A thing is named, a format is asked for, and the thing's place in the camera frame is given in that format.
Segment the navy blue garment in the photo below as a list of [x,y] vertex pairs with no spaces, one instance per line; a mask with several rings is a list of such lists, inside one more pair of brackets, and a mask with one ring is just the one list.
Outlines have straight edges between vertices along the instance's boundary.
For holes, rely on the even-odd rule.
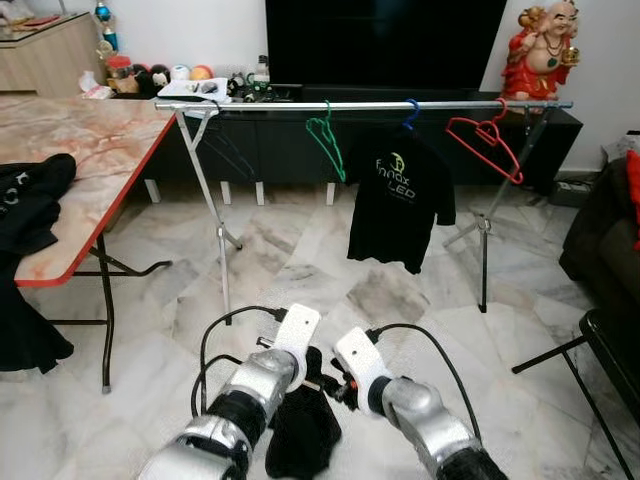
[[329,467],[342,430],[330,407],[330,378],[325,376],[324,393],[293,390],[276,410],[265,461],[269,477],[314,480]]

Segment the green plastic hanger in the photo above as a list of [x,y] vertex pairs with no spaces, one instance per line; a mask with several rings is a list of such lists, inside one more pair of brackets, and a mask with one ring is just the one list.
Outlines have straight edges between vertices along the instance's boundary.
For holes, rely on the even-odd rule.
[[333,129],[332,104],[325,100],[325,115],[312,116],[305,122],[305,129],[312,140],[317,143],[324,152],[326,159],[332,164],[339,183],[347,182],[346,163],[344,163],[342,150],[337,140],[337,133]]

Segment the blue plastic hanger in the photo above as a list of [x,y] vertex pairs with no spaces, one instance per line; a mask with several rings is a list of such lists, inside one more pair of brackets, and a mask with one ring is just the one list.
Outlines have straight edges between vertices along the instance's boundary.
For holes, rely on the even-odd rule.
[[421,113],[420,104],[416,99],[406,99],[404,101],[406,101],[407,104],[410,105],[410,114],[408,114],[406,118],[402,120],[401,125],[404,129],[406,129],[406,131],[413,132],[415,131],[415,122],[417,118],[419,118],[419,114]]

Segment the red plastic hanger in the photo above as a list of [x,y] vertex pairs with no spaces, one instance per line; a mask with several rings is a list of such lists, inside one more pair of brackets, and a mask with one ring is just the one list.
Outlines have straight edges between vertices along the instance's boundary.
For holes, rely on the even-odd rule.
[[[512,148],[500,136],[500,128],[497,124],[498,120],[507,114],[507,100],[498,99],[498,102],[500,110],[493,118],[474,120],[465,118],[465,116],[452,116],[445,124],[445,133],[453,138],[454,141],[460,143],[462,147],[465,147],[467,151],[470,151],[477,159],[480,159],[495,172],[509,180],[509,182],[520,186],[520,184],[524,183],[522,165]],[[485,150],[472,146],[467,138],[462,136],[460,132],[465,131],[466,128],[471,129],[472,138],[483,143]]]

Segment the black t-shirt with logo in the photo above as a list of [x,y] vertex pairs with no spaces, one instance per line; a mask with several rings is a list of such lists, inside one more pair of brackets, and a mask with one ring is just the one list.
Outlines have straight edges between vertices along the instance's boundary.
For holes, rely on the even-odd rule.
[[375,128],[356,137],[346,166],[347,183],[358,187],[347,259],[402,262],[420,274],[433,228],[456,224],[442,155],[406,128]]

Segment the black TV console cabinet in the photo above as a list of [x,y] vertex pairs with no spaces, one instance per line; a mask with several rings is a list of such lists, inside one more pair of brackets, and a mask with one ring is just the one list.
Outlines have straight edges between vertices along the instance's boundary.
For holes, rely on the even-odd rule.
[[[495,92],[475,90],[375,90],[375,88],[303,87],[289,90],[292,102],[390,102],[406,99],[426,101],[472,101],[497,99]],[[410,114],[396,111],[337,111],[333,129],[344,163],[356,137],[375,128],[402,127]],[[474,120],[493,118],[493,110],[421,111],[415,132],[442,155],[456,186],[498,186],[502,175],[477,159],[445,133],[452,116]],[[207,180],[218,183],[271,184],[325,183],[337,180],[332,164],[305,129],[308,111],[228,111],[212,114],[198,143],[198,160]],[[556,177],[582,129],[579,119],[566,110],[554,110],[538,145],[522,163],[524,186],[540,195],[553,191]],[[471,129],[460,132],[472,146],[485,150],[472,138]]]

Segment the black metal chair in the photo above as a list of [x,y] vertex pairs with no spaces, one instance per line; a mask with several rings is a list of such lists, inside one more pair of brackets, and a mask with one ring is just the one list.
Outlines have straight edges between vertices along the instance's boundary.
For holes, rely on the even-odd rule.
[[570,342],[563,343],[562,346],[549,349],[541,355],[531,358],[531,360],[524,362],[524,364],[518,364],[513,366],[512,374],[520,374],[520,372],[529,370],[543,362],[548,361],[549,358],[556,356],[562,357],[566,365],[570,367],[573,379],[579,384],[579,389],[586,397],[591,411],[595,416],[596,421],[600,422],[602,426],[605,439],[608,440],[609,445],[614,453],[614,457],[617,458],[620,463],[623,475],[627,477],[627,480],[636,480],[634,474],[632,474],[631,468],[628,467],[625,457],[623,457],[620,445],[614,439],[611,429],[609,429],[608,422],[605,421],[600,408],[596,406],[593,394],[591,394],[586,385],[585,380],[582,379],[580,371],[577,370],[575,364],[573,364],[570,357],[570,351],[573,348],[582,346],[582,344],[589,344],[591,352],[594,353],[596,361],[602,365],[602,370],[605,375],[608,376],[611,381],[612,387],[620,394],[620,398],[623,404],[625,404],[627,411],[631,413],[632,419],[636,422],[636,425],[640,424],[640,375],[639,375],[639,362],[637,362],[637,347],[625,346],[621,337],[617,337],[618,342],[611,342],[611,332],[621,333],[620,326],[611,320],[611,316],[607,314],[604,308],[594,308],[581,317],[579,321],[580,335],[570,340]]

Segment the dark brown sofa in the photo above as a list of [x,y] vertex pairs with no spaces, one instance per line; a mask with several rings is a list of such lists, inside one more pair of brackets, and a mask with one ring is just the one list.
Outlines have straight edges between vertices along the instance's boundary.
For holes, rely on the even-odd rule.
[[640,308],[637,207],[625,157],[611,161],[596,178],[564,238],[559,265],[596,307]]

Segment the stack of white papers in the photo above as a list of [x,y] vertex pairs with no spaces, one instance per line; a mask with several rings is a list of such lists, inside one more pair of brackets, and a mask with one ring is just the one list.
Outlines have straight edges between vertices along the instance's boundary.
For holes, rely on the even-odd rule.
[[229,102],[227,78],[212,79],[187,79],[166,84],[159,92],[156,99],[177,100],[188,102]]

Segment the marble pattern folding table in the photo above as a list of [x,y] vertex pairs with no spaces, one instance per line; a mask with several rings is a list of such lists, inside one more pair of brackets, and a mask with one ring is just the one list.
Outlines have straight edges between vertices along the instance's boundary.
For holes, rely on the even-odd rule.
[[105,229],[174,122],[148,100],[0,97],[0,371],[47,372],[72,355],[60,321],[22,291],[67,284],[92,257],[110,392],[113,280],[138,270],[110,255]]

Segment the black flat screen television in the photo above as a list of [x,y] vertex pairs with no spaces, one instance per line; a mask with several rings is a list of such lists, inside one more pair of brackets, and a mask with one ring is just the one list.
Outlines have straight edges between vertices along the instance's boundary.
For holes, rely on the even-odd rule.
[[475,90],[507,0],[265,0],[271,81]]

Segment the jar with red lid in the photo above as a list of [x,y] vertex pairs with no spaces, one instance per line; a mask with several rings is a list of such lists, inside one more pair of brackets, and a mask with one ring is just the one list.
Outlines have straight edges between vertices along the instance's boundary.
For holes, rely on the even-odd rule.
[[140,90],[132,69],[133,61],[124,55],[113,55],[105,60],[109,70],[108,83],[118,93],[137,93]]

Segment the red laughing Buddha statue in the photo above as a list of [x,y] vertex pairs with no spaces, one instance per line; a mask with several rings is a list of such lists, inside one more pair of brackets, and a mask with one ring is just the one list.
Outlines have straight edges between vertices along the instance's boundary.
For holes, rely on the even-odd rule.
[[573,0],[530,6],[518,17],[521,31],[509,40],[500,96],[512,101],[556,101],[558,87],[580,63],[572,46],[579,31],[579,9]]

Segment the blue and gold trophy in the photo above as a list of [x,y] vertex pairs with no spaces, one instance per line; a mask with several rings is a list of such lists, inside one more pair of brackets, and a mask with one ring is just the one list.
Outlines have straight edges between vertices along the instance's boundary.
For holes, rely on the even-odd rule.
[[99,23],[102,37],[99,47],[97,47],[97,54],[102,60],[118,55],[119,40],[113,28],[113,13],[106,5],[105,0],[97,0],[96,6],[93,8],[93,18]]

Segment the light wooden cabinet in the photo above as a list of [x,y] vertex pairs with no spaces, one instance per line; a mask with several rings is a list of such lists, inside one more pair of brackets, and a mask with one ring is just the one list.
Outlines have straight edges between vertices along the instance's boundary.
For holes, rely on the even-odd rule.
[[86,72],[104,83],[100,41],[97,22],[88,13],[69,15],[41,31],[0,38],[0,96],[79,96],[79,79]]

